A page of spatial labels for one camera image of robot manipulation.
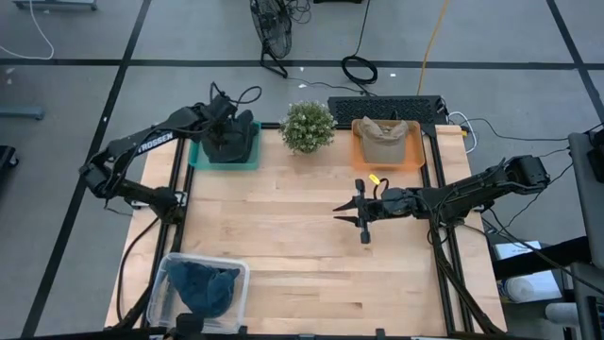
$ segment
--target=fan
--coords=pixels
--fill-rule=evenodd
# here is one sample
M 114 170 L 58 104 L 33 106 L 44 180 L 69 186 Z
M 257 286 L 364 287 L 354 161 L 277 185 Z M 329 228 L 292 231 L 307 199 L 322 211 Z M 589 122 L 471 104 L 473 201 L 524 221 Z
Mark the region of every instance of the fan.
M 283 59 L 292 49 L 292 19 L 283 0 L 250 0 L 252 19 L 262 42 L 260 65 L 286 78 L 287 71 L 277 59 Z M 264 63 L 269 55 L 281 71 Z

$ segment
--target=yellow cable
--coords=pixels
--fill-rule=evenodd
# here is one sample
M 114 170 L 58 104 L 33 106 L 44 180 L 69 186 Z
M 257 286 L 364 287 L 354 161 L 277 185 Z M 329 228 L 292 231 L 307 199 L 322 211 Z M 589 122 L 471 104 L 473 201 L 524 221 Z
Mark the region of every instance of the yellow cable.
M 430 48 L 432 48 L 432 43 L 434 43 L 434 38 L 436 37 L 436 33 L 441 28 L 441 22 L 445 17 L 446 7 L 449 5 L 449 0 L 445 0 L 443 4 L 443 8 L 441 9 L 441 15 L 438 17 L 438 22 L 436 22 L 436 26 L 434 27 L 434 31 L 432 31 L 432 36 L 430 37 L 430 42 L 428 43 L 428 48 L 426 49 L 426 54 L 424 55 L 424 62 L 422 62 L 422 73 L 419 76 L 419 85 L 417 85 L 417 95 L 422 91 L 422 82 L 424 81 L 424 71 L 426 71 L 426 62 L 428 62 L 428 55 L 430 54 Z

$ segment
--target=potted plant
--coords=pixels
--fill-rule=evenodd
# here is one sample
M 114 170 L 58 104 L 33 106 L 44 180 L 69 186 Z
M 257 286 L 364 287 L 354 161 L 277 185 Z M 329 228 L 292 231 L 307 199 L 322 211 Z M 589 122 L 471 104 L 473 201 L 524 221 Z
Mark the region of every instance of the potted plant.
M 294 153 L 310 154 L 333 143 L 337 123 L 325 104 L 302 101 L 290 104 L 287 117 L 280 122 L 279 133 Z

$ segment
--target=white cable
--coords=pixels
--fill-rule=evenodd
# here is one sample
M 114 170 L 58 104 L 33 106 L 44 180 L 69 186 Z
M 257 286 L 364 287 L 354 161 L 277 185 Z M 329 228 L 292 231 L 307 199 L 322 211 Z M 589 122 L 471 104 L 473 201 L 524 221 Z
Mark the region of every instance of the white cable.
M 53 44 L 50 43 L 50 41 L 48 41 L 48 38 L 46 38 L 46 36 L 44 35 L 44 32 L 42 32 L 42 29 L 40 28 L 40 25 L 38 25 L 38 21 L 36 20 L 36 16 L 34 15 L 33 0 L 29 0 L 29 12 L 31 13 L 31 19 L 34 21 L 34 24 L 36 25 L 36 28 L 40 32 L 40 35 L 46 40 L 46 43 L 50 47 L 50 56 L 48 56 L 48 57 L 28 57 L 28 56 L 23 56 L 23 55 L 20 55 L 18 53 L 14 53 L 14 52 L 8 51 L 2 45 L 0 45 L 0 49 L 3 50 L 3 51 L 5 51 L 5 52 L 7 52 L 8 54 L 10 54 L 10 55 L 12 55 L 14 57 L 17 57 L 17 58 L 22 58 L 22 59 L 27 59 L 27 60 L 50 60 L 50 59 L 52 59 L 55 56 L 55 46 L 53 46 Z
M 470 147 L 469 150 L 466 150 L 465 153 L 469 154 L 470 152 L 474 151 L 474 149 L 478 146 L 478 140 L 476 139 L 476 134 L 474 133 L 474 129 L 472 128 L 472 124 L 470 124 L 470 122 L 468 122 L 468 117 L 465 116 L 465 114 L 459 112 L 459 111 L 455 111 L 455 112 L 451 112 L 449 113 L 449 117 L 452 115 L 460 115 L 463 118 L 463 123 L 467 124 L 468 128 L 470 129 L 470 133 L 472 134 L 472 139 L 474 140 L 474 145 L 472 145 L 472 147 Z

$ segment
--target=wooden tabletop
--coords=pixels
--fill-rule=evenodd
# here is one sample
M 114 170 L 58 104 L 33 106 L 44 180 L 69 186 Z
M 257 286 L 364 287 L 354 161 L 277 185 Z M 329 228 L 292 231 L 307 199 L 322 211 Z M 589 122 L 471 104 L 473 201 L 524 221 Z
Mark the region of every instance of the wooden tabletop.
M 438 126 L 447 183 L 470 176 L 459 127 Z M 429 141 L 425 139 L 431 182 Z M 142 184 L 167 185 L 176 143 L 148 154 Z M 251 268 L 245 310 L 250 333 L 446 335 L 436 266 L 426 236 L 428 221 L 384 220 L 370 226 L 372 242 L 335 220 L 332 210 L 368 173 L 350 166 L 350 131 L 336 131 L 333 145 L 312 155 L 293 155 L 276 130 L 263 130 L 260 169 L 253 172 L 196 171 L 182 252 L 241 259 Z M 186 162 L 180 171 L 182 187 Z M 376 172 L 391 187 L 421 187 L 419 171 Z M 154 218 L 134 213 L 128 245 Z M 479 215 L 466 224 L 482 230 Z M 159 227 L 133 249 L 124 272 L 124 313 L 147 285 Z M 483 235 L 457 228 L 468 290 L 482 310 L 506 329 Z M 459 303 L 450 286 L 457 330 Z M 115 292 L 106 320 L 116 323 Z

